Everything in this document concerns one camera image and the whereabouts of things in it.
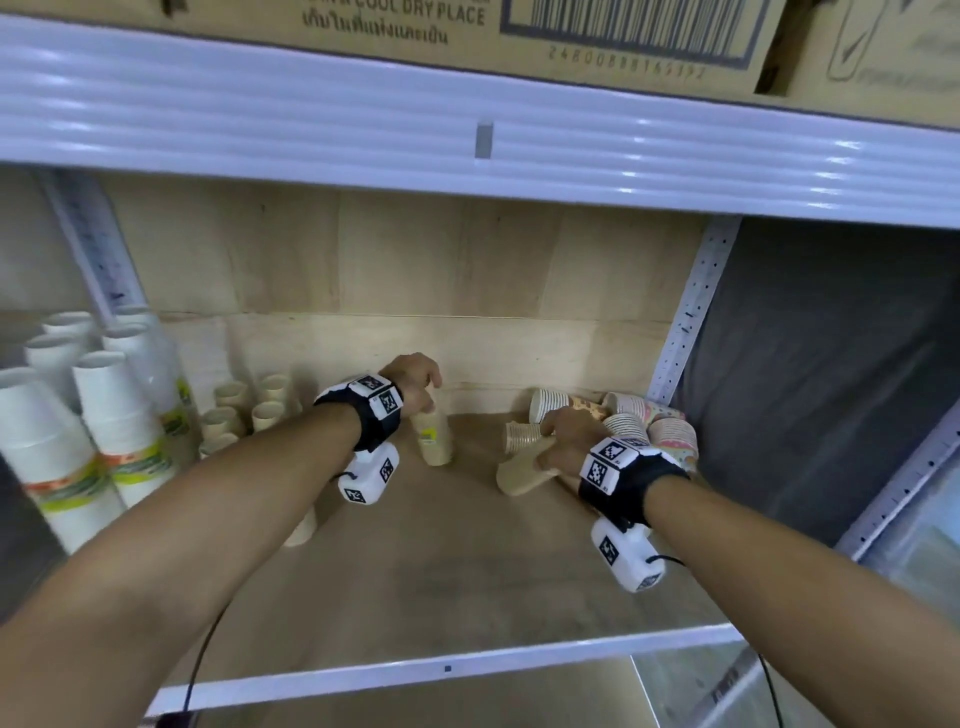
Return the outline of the person's left hand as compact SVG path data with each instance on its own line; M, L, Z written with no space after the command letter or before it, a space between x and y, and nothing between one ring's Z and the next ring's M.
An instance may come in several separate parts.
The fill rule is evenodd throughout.
M421 352L402 354L393 358L389 364L378 371L378 375L393 383L401 395L403 401L401 408L402 418L411 418L417 414L416 366L420 361L435 360Z

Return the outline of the person's right hand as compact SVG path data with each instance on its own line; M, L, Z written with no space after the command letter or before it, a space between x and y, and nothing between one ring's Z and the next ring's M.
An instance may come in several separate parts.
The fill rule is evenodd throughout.
M590 450L610 436L604 424L588 412L571 407L549 412L540 423L543 437L553 436L556 444L572 446L572 472L560 472L568 477L578 477Z

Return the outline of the beige cup sleeve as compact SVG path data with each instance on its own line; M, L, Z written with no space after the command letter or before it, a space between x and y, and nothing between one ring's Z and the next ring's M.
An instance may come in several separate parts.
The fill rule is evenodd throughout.
M424 462L431 467L449 465L453 460L453 439L443 407L435 404L430 412L415 414L410 423Z
M510 459L500 464L496 471L496 485L500 492L510 497L529 493L560 472L556 468L541 468L539 457L556 444L553 436L547 436L519 449Z
M318 529L316 509L312 504L291 534L283 542L285 549L294 549L311 540Z

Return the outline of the person's right forearm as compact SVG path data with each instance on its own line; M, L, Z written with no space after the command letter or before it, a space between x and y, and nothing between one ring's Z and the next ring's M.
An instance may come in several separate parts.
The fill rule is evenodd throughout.
M648 488L654 532L836 728L960 728L960 630L848 557L686 478Z

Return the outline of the person's left forearm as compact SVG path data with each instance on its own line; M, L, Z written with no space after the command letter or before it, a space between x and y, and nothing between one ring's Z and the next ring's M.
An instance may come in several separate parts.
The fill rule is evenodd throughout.
M314 407L199 462L86 543L0 626L0 728L136 728L360 433L351 407Z

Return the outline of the patterned paper cup stack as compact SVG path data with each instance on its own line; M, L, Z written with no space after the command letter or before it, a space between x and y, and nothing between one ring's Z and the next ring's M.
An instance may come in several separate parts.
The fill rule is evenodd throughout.
M611 416L609 408L582 395L569 394L553 389L535 388L531 395L528 422L530 424L540 424L549 412L566 407L585 411L599 422Z
M646 399L638 394L608 392L601 401L611 415L630 414L640 418L647 427L661 419L685 421L687 416L665 404Z
M652 445L674 457L688 472L696 472L699 464L699 443L696 431L683 418L655 419L647 428Z
M633 439L642 445L650 444L646 425L639 415L631 412L613 414L603 420L603 425L615 437Z
M543 437L538 423L507 421L503 428L503 451L515 455L540 441Z

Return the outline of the black wristband with marker blocks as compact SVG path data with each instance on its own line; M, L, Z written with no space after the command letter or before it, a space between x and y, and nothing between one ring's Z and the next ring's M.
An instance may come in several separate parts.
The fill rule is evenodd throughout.
M398 386L384 375L368 372L321 391L313 406L350 406L360 422L361 433L354 453L372 452L400 427L404 400Z
M594 508L615 528L626 532L648 527L645 495L665 477L685 480L690 475L664 450L634 438L606 437L589 450L579 471L579 499Z

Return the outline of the perforated white shelf upright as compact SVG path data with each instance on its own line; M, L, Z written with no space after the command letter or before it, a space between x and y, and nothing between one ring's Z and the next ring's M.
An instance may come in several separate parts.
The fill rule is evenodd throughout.
M855 562L916 501L960 449L960 396L834 546Z
M714 215L701 243L661 347L646 398L669 406L697 342L714 295L738 238L741 215Z
M148 305L134 261L101 183L90 172L42 167L36 174L100 317Z

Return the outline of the cluster of small beige cups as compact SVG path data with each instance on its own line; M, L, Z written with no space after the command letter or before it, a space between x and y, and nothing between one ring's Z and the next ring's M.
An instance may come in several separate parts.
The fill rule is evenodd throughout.
M199 459L270 430L302 412L294 379L271 373L254 383L230 380L213 390L214 407L200 415Z

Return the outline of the white flat shelf edge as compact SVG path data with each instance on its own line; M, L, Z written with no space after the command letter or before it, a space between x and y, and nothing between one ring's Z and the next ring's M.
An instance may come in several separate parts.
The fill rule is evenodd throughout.
M262 702L354 693L542 669L664 650L686 650L741 641L730 623L701 625L616 637L597 637L445 656L338 666L246 678L162 687L146 719L182 710L195 711Z

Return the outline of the white ribbed shelf edge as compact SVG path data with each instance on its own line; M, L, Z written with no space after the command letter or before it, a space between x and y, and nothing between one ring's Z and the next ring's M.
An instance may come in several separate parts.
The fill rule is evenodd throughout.
M0 162L960 230L960 131L5 14Z

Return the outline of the dark grey sheet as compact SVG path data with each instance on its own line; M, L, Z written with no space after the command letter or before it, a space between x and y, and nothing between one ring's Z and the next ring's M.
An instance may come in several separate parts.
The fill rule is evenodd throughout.
M833 547L960 398L960 230L749 217L674 404L714 490Z

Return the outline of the group of white cup stacks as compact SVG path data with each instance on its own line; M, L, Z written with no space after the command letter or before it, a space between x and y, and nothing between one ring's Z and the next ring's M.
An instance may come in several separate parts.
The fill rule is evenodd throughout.
M0 368L0 457L67 554L196 460L189 387L146 309L54 313Z

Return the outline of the large printed cardboard box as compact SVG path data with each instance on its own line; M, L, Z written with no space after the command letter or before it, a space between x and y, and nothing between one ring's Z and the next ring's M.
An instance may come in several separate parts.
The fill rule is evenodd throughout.
M787 0L0 0L0 14L575 86L751 94Z

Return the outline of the plain brown cardboard box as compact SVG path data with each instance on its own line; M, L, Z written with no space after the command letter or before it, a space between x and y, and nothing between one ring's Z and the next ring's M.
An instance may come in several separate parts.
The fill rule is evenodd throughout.
M960 0L787 0L757 93L960 130Z

